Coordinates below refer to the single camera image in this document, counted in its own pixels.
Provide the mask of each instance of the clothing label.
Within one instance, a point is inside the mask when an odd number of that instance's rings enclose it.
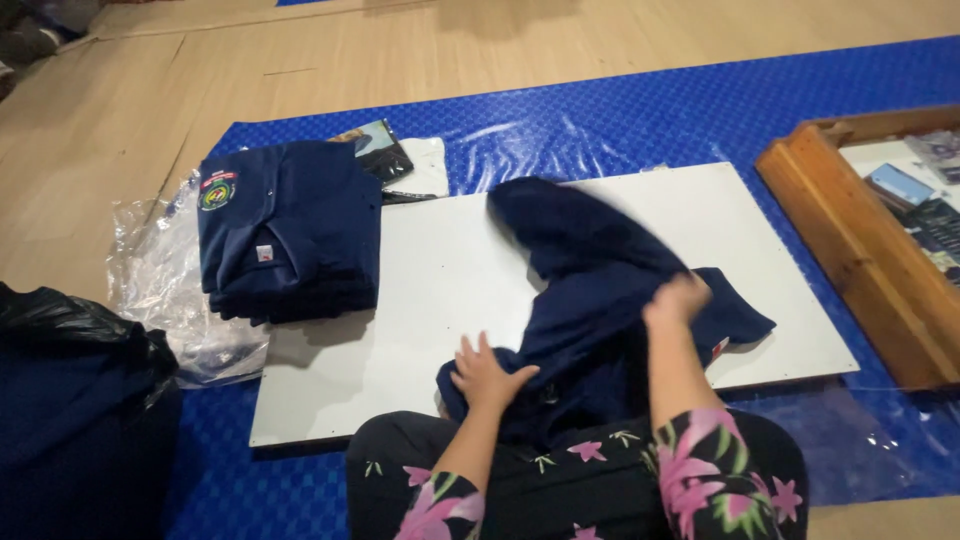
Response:
[[[730,343],[730,338],[725,337],[720,340],[720,343],[717,343],[717,346],[713,348],[713,359],[717,359],[720,356],[720,353],[723,353],[723,350],[727,348],[727,345]]]
[[[256,246],[256,261],[266,262],[274,259],[274,246]]]
[[[217,171],[200,184],[200,209],[214,210],[230,202],[236,190],[236,173]]]

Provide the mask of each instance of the embroidered logo patch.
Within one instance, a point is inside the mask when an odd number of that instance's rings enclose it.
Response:
[[[218,171],[200,184],[200,209],[214,210],[230,202],[236,190],[236,173]]]

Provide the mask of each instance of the shirt sleeve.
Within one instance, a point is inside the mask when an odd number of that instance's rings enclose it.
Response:
[[[417,490],[395,540],[476,540],[483,512],[484,498],[469,480],[453,473],[437,473]]]
[[[736,422],[723,409],[694,409],[655,433],[660,494],[678,539],[780,538],[766,484]]]

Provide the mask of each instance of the person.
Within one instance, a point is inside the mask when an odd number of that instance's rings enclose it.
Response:
[[[643,308],[649,416],[579,430],[537,455],[497,444],[500,417],[539,368],[505,373],[486,335],[464,337],[454,384],[461,425],[413,412],[371,419],[347,450],[356,540],[805,538],[804,459],[782,428],[727,409],[689,323],[709,300],[695,275]]]

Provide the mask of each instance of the blue plastic sheet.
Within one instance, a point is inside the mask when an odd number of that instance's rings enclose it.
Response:
[[[662,162],[677,167],[729,160],[862,369],[725,399],[774,419],[797,438],[813,504],[957,494],[960,454],[950,450],[960,448],[958,396],[897,389],[753,167],[770,140],[809,118],[960,102],[957,65],[960,37],[723,63],[235,123],[211,154],[326,138],[383,117],[400,137],[444,139],[451,194],[527,174],[581,180]],[[206,538],[225,529],[298,537],[323,522],[320,537],[346,538],[338,454],[250,462],[245,446],[255,392],[255,384],[245,384],[188,394],[184,431],[199,443],[183,449],[183,462],[191,452],[205,462],[187,500],[172,502],[171,537]],[[228,406],[234,402],[242,405]],[[313,483],[304,483],[306,472]],[[175,485],[187,480],[183,473]]]

